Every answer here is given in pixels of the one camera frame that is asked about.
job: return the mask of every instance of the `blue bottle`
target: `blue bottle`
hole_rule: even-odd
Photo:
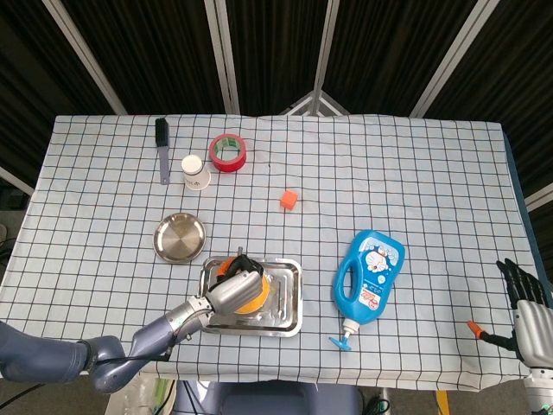
[[[348,337],[357,333],[360,324],[380,317],[404,259],[405,248],[394,239],[370,229],[357,234],[334,280],[334,301],[345,319],[344,336],[341,340],[330,337],[332,343],[351,350]],[[344,279],[350,269],[352,288],[346,297]]]

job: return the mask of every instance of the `floor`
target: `floor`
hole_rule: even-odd
[[[8,238],[17,236],[23,217],[24,212],[0,211],[0,223],[8,227]],[[3,271],[4,269],[0,266],[0,281]],[[30,386],[32,385],[0,380],[0,403]],[[374,393],[373,389],[366,388],[364,390],[364,395],[367,398]],[[28,415],[43,413],[102,415],[105,412],[108,399],[108,396],[96,393],[87,377],[83,376],[71,385],[46,385],[33,391],[3,409],[2,415],[20,413]],[[391,414],[394,415],[439,414],[435,394],[432,392],[392,390],[390,399]],[[529,413],[521,380],[494,386],[480,393],[448,393],[448,401],[451,415],[527,415]]]

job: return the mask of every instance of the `blue spray nozzle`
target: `blue spray nozzle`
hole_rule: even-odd
[[[345,335],[342,337],[342,340],[334,339],[333,337],[328,337],[332,343],[334,343],[336,346],[340,348],[340,350],[344,350],[346,352],[351,351],[352,347],[347,344],[348,336]]]

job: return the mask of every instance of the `white paper cup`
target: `white paper cup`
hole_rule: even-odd
[[[184,170],[184,183],[187,188],[202,190],[211,181],[211,173],[198,156],[190,154],[184,157],[181,166]]]

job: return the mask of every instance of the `stainless steel tray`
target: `stainless steel tray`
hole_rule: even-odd
[[[200,275],[200,295],[216,283],[219,265],[228,257],[211,257]],[[302,327],[302,268],[292,259],[257,259],[270,277],[269,297],[264,306],[248,315],[213,316],[204,331],[233,335],[291,337]]]

